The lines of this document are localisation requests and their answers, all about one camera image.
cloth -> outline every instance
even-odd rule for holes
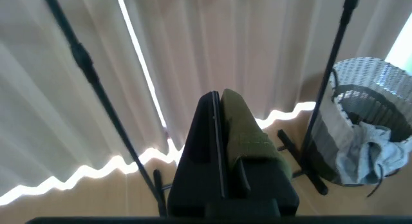
[[[232,169],[240,158],[276,159],[287,178],[292,170],[255,121],[242,96],[231,89],[225,89],[221,97],[225,115],[225,127],[229,127],[227,157]]]
[[[342,183],[374,184],[385,175],[407,164],[412,142],[393,143],[391,130],[361,122],[355,125],[351,145],[340,149],[336,166]]]

white curtain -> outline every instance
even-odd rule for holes
[[[241,93],[256,118],[314,100],[344,0],[59,0],[138,153],[185,142],[197,101]],[[412,0],[360,0],[339,59],[385,58]],[[130,156],[43,0],[0,0],[0,196]]]

beige floor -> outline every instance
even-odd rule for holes
[[[277,144],[276,133],[282,128],[297,143],[303,139],[309,113],[296,119],[276,121],[265,131]],[[283,151],[294,169],[296,162]],[[176,165],[151,160],[146,164],[152,172],[159,169],[164,183],[173,180]],[[298,215],[349,214],[412,214],[412,166],[409,164],[396,176],[384,180],[380,189],[370,198],[366,195],[373,186],[340,187],[327,183],[329,194],[318,194],[306,176],[292,180],[300,197]],[[52,190],[40,196],[25,196],[0,207],[0,223],[24,223],[37,216],[157,216],[155,199],[139,173],[124,175],[114,171],[101,179],[83,178],[70,191]]]

olive green fabric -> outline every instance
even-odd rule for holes
[[[225,89],[221,105],[225,114],[225,126],[229,130],[229,168],[232,169],[240,158],[276,159],[286,177],[291,179],[290,166],[268,135],[260,129],[242,96],[231,89]]]

basket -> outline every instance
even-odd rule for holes
[[[333,68],[308,154],[320,176],[343,185],[335,161],[338,150],[354,141],[354,124],[388,127],[391,142],[411,140],[412,77],[371,57],[340,61]]]

